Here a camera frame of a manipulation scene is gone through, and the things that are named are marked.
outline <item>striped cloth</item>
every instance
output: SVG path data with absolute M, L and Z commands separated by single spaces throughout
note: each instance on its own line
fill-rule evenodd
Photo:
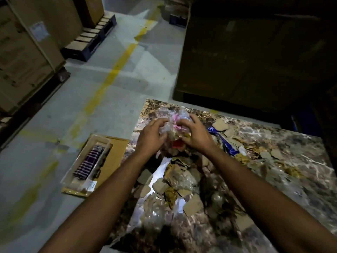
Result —
M 94 148 L 90 151 L 88 156 L 82 162 L 82 164 L 75 170 L 73 173 L 74 177 L 77 177 L 79 180 L 85 180 L 88 178 L 90 172 L 94 168 L 97 160 L 101 156 L 104 147 L 101 145 L 95 145 Z

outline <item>red object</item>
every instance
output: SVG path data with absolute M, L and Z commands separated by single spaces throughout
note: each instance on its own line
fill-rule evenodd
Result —
M 181 148 L 185 145 L 185 143 L 181 139 L 177 139 L 172 142 L 172 148 Z

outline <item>gray floor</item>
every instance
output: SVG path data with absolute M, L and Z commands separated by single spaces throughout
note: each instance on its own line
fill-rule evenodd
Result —
M 90 133 L 129 138 L 146 98 L 179 103 L 185 30 L 163 20 L 162 0 L 103 2 L 116 28 L 87 63 L 67 60 L 70 79 L 0 154 L 0 252 L 37 252 L 82 202 L 60 181 Z

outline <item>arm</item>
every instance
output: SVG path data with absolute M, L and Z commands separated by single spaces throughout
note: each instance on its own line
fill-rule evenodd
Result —
M 200 120 L 180 120 L 191 138 L 183 141 L 205 155 L 217 167 L 255 224 L 280 252 L 336 252 L 337 239 L 308 212 L 282 192 L 224 153 Z
M 139 135 L 135 152 L 57 229 L 39 253 L 99 252 L 107 241 L 142 166 L 166 140 L 152 120 Z

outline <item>clear plastic box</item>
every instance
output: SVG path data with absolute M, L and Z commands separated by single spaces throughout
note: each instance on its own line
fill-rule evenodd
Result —
M 79 180 L 77 177 L 73 176 L 73 173 L 82 164 L 82 162 L 85 160 L 85 158 L 94 148 L 95 145 L 102 145 L 104 147 L 103 153 L 98 158 L 88 178 L 86 180 Z M 108 152 L 109 148 L 110 148 L 110 140 L 108 138 L 96 134 L 91 135 L 86 145 L 82 148 L 80 154 L 76 158 L 74 164 L 71 166 L 71 168 L 67 171 L 67 173 L 61 180 L 61 184 L 64 187 L 67 187 L 71 190 L 75 190 L 78 192 L 86 191 L 88 186 L 90 185 L 90 182 L 93 179 L 94 174 L 96 174 L 96 171 L 101 166 L 102 161 L 104 160 L 104 156 Z

